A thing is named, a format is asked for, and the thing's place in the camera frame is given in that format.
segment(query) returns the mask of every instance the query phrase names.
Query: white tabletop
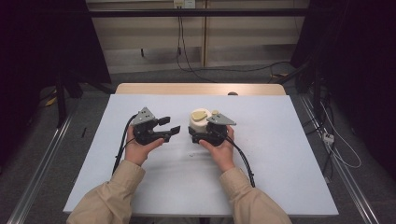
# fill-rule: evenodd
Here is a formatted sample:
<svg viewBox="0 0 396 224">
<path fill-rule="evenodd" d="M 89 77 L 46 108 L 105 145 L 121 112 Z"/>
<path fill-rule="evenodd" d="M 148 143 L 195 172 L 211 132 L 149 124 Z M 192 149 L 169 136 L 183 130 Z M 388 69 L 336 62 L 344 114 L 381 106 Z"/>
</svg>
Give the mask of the white tabletop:
<svg viewBox="0 0 396 224">
<path fill-rule="evenodd" d="M 171 122 L 154 131 L 181 125 L 169 143 L 152 151 L 134 200 L 142 216 L 230 216 L 220 171 L 204 148 L 191 142 L 190 112 L 217 109 L 237 125 L 235 143 L 245 152 L 256 187 L 290 216 L 333 216 L 337 209 L 304 135 L 289 96 L 112 95 L 67 204 L 71 212 L 90 189 L 107 181 L 126 121 L 144 106 Z M 237 151 L 236 165 L 246 167 Z"/>
</svg>

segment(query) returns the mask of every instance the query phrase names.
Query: person's left hand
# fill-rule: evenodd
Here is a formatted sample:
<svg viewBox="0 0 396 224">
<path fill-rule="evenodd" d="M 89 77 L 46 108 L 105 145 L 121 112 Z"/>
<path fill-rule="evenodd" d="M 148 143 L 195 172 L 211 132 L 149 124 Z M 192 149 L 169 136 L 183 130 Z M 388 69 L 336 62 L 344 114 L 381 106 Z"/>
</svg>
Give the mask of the person's left hand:
<svg viewBox="0 0 396 224">
<path fill-rule="evenodd" d="M 143 162 L 148 158 L 150 151 L 152 151 L 156 147 L 161 146 L 164 142 L 164 139 L 160 138 L 150 144 L 142 146 L 132 139 L 134 139 L 134 127 L 129 126 L 126 135 L 126 142 L 128 143 L 128 145 L 125 147 L 125 160 L 133 162 L 134 164 L 139 166 L 141 166 Z"/>
</svg>

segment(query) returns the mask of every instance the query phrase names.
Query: person's right hand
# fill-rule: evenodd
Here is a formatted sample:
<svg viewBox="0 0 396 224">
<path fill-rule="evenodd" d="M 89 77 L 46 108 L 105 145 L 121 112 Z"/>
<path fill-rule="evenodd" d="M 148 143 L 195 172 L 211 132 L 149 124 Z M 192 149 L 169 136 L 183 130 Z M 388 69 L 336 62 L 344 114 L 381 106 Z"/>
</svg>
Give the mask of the person's right hand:
<svg viewBox="0 0 396 224">
<path fill-rule="evenodd" d="M 227 131 L 227 135 L 233 139 L 233 128 L 230 125 L 227 125 Z M 209 150 L 213 160 L 223 173 L 235 167 L 233 164 L 233 145 L 227 140 L 224 140 L 218 147 L 214 147 L 205 140 L 200 140 L 199 144 Z"/>
</svg>

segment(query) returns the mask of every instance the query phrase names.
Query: beige jacket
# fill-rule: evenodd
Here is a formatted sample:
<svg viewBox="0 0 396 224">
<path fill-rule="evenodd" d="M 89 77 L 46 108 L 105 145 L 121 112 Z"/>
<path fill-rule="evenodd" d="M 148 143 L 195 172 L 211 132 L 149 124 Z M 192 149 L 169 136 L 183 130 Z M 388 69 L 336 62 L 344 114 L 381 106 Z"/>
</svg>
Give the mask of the beige jacket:
<svg viewBox="0 0 396 224">
<path fill-rule="evenodd" d="M 144 174 L 140 166 L 122 161 L 110 181 L 82 198 L 66 223 L 129 223 L 131 200 Z M 270 197 L 250 186 L 241 169 L 225 172 L 220 182 L 230 199 L 235 223 L 291 223 Z"/>
</svg>

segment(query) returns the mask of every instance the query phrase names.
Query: electrical cable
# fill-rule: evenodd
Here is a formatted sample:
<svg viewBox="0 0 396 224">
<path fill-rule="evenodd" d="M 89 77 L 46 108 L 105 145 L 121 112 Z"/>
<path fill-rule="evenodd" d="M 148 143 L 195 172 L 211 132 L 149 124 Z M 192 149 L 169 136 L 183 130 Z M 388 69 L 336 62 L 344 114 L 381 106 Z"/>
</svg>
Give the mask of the electrical cable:
<svg viewBox="0 0 396 224">
<path fill-rule="evenodd" d="M 219 132 L 217 132 L 217 131 L 213 131 L 214 133 L 216 133 L 216 134 L 218 134 L 220 137 L 222 137 L 222 138 L 224 138 L 224 140 L 226 140 L 227 142 L 229 142 L 231 145 L 233 145 L 234 147 L 236 147 L 236 149 L 238 150 L 238 152 L 239 152 L 239 155 L 241 155 L 241 158 L 242 158 L 242 161 L 244 162 L 244 164 L 245 164 L 245 166 L 247 167 L 247 174 L 248 174 L 248 178 L 249 178 L 249 180 L 250 180 L 250 185 L 251 185 L 251 187 L 253 187 L 253 188 L 256 188 L 256 184 L 254 183 L 254 174 L 253 174 L 253 172 L 251 171 L 251 169 L 250 169 L 250 165 L 249 165 L 249 163 L 248 163 L 248 159 L 247 159 L 247 157 L 245 156 L 245 154 L 244 154 L 244 152 L 242 151 L 242 149 L 239 147 L 239 146 L 237 146 L 236 145 L 236 143 L 233 141 L 233 139 L 231 138 L 231 137 L 229 137 L 228 135 L 227 136 L 224 136 L 223 134 L 221 134 L 221 133 L 219 133 Z"/>
<path fill-rule="evenodd" d="M 309 135 L 311 133 L 315 133 L 315 132 L 319 131 L 323 127 L 325 121 L 326 121 L 326 117 L 321 120 L 321 123 L 319 124 L 319 126 L 316 129 L 305 133 L 305 135 Z"/>
<path fill-rule="evenodd" d="M 332 114 L 332 119 L 329 119 L 329 121 L 334 125 L 334 113 L 332 112 L 332 107 L 330 106 L 330 93 L 329 92 L 328 92 L 327 96 L 324 97 L 324 100 L 326 100 L 326 103 L 327 103 L 326 109 L 329 108 L 330 112 Z M 334 135 L 334 128 L 332 128 L 331 134 Z M 325 145 L 324 141 L 322 141 L 322 144 L 323 144 L 324 148 L 326 149 L 326 145 Z M 332 162 L 331 162 L 331 157 L 332 157 L 332 153 L 334 152 L 334 148 L 335 148 L 335 138 L 332 142 L 332 150 L 330 150 L 330 152 L 327 151 L 328 156 L 327 156 L 327 159 L 326 159 L 324 166 L 321 170 L 322 174 L 325 175 L 327 165 L 330 162 L 330 166 L 331 166 L 330 180 L 332 180 L 332 174 L 333 174 L 333 166 L 332 166 Z"/>
<path fill-rule="evenodd" d="M 127 133 L 127 131 L 128 131 L 129 124 L 131 123 L 131 121 L 132 121 L 134 118 L 136 118 L 136 116 L 137 116 L 137 114 L 133 115 L 130 119 L 128 119 L 128 122 L 127 122 L 126 125 L 125 125 L 125 129 L 124 129 L 124 132 L 123 132 L 123 135 L 122 135 L 122 139 L 121 139 L 119 154 L 117 154 L 117 156 L 116 156 L 116 162 L 114 163 L 114 168 L 113 168 L 113 173 L 112 173 L 112 174 L 114 174 L 114 172 L 116 171 L 117 167 L 118 167 L 119 164 L 120 164 L 120 160 L 121 160 L 121 156 L 122 156 L 123 150 L 125 149 L 125 147 L 126 147 L 131 141 L 134 140 L 134 138 L 133 138 L 133 139 L 129 140 L 129 141 L 124 145 L 125 136 L 126 136 L 126 133 Z"/>
<path fill-rule="evenodd" d="M 272 70 L 272 66 L 270 66 L 270 79 L 268 80 L 267 84 L 271 82 L 272 78 L 274 77 L 274 72 Z"/>
<path fill-rule="evenodd" d="M 306 125 L 308 125 L 310 122 L 314 121 L 315 119 L 316 119 L 316 118 L 313 117 L 311 120 L 308 120 L 308 121 L 302 123 L 301 126 L 302 126 L 302 127 L 305 127 Z"/>
<path fill-rule="evenodd" d="M 344 21 L 345 21 L 346 15 L 347 15 L 347 9 L 349 7 L 349 3 L 350 3 L 350 0 L 347 0 L 343 15 L 340 18 L 341 21 L 339 22 L 338 29 L 337 29 L 337 34 L 335 35 L 335 39 L 333 41 L 334 47 L 335 47 L 336 43 L 338 42 L 338 38 L 339 38 L 339 36 L 341 34 L 341 30 L 342 30 L 342 28 L 344 26 Z"/>
<path fill-rule="evenodd" d="M 334 128 L 334 126 L 332 125 L 332 122 L 330 121 L 329 118 L 329 114 L 327 113 L 324 105 L 322 102 L 320 102 L 321 106 L 324 109 L 324 113 L 326 114 L 327 119 L 329 120 L 330 125 L 332 126 L 334 132 L 344 141 L 344 143 L 352 150 L 352 152 L 355 154 L 355 156 L 358 158 L 359 160 L 359 164 L 358 165 L 351 165 L 349 163 L 347 163 L 346 161 L 344 161 L 337 153 L 335 153 L 335 151 L 331 148 L 331 146 L 328 143 L 325 143 L 329 146 L 330 151 L 334 154 L 334 157 L 337 158 L 340 162 L 342 162 L 344 165 L 351 167 L 351 168 L 359 168 L 361 167 L 361 158 L 359 157 L 358 153 L 355 151 L 355 149 L 353 149 L 353 147 L 341 136 L 341 134 L 339 132 L 337 132 L 337 130 Z"/>
<path fill-rule="evenodd" d="M 181 35 L 181 39 L 182 39 L 182 41 L 183 41 L 184 56 L 185 56 L 185 58 L 186 58 L 187 65 L 189 66 L 190 70 L 183 69 L 183 68 L 180 66 L 180 63 L 179 63 L 179 61 L 178 61 L 178 52 L 179 52 L 179 49 L 180 49 L 180 35 Z M 178 67 L 179 67 L 181 70 L 186 71 L 186 72 L 192 72 L 196 77 L 198 77 L 198 78 L 200 78 L 200 79 L 202 79 L 202 80 L 205 80 L 205 81 L 208 81 L 208 82 L 213 82 L 213 83 L 218 83 L 217 81 L 211 80 L 211 79 L 209 79 L 209 78 L 205 78 L 205 77 L 199 76 L 199 75 L 196 74 L 195 71 L 191 68 L 191 65 L 190 65 L 190 62 L 189 62 L 189 58 L 187 57 L 186 43 L 185 43 L 185 41 L 184 41 L 183 19 L 182 19 L 181 17 L 178 17 L 177 65 L 178 65 Z"/>
<path fill-rule="evenodd" d="M 295 9 L 295 0 L 293 0 L 293 9 Z M 296 20 L 296 17 L 294 17 L 294 24 L 296 25 L 296 32 L 297 32 L 297 35 L 300 37 L 300 31 L 298 30 L 298 25 L 297 25 L 297 20 Z"/>
<path fill-rule="evenodd" d="M 180 65 L 180 62 L 179 62 L 179 60 L 178 60 L 178 55 L 179 55 L 179 53 L 180 53 L 180 38 L 181 38 L 182 43 L 183 43 L 184 55 L 185 55 L 185 58 L 186 58 L 186 61 L 187 61 L 187 65 L 189 66 L 190 70 L 185 69 L 185 68 L 182 68 L 181 65 Z M 264 66 L 264 67 L 252 68 L 252 69 L 246 69 L 246 70 L 226 69 L 226 68 L 200 68 L 200 69 L 192 69 L 192 68 L 191 68 L 191 65 L 190 65 L 190 62 L 189 62 L 189 58 L 187 57 L 187 52 L 186 52 L 186 44 L 185 44 L 185 40 L 184 40 L 183 19 L 182 19 L 181 17 L 178 17 L 177 66 L 178 66 L 178 67 L 180 68 L 180 70 L 182 70 L 182 71 L 185 71 L 185 72 L 193 72 L 194 75 L 195 75 L 196 77 L 200 78 L 200 79 L 203 79 L 203 80 L 205 80 L 205 81 L 210 81 L 210 82 L 215 82 L 215 83 L 216 83 L 216 81 L 214 81 L 214 80 L 211 80 L 211 79 L 208 79 L 208 78 L 205 78 L 205 77 L 200 77 L 200 76 L 198 76 L 195 72 L 199 72 L 199 71 L 254 72 L 254 71 L 260 71 L 260 70 L 263 70 L 263 69 L 266 69 L 266 68 L 272 69 L 272 67 L 273 67 L 274 65 L 281 64 L 281 63 L 290 63 L 290 62 L 286 62 L 286 61 L 277 62 L 277 63 L 272 63 L 272 64 L 270 64 L 270 65 L 266 65 L 266 66 Z"/>
</svg>

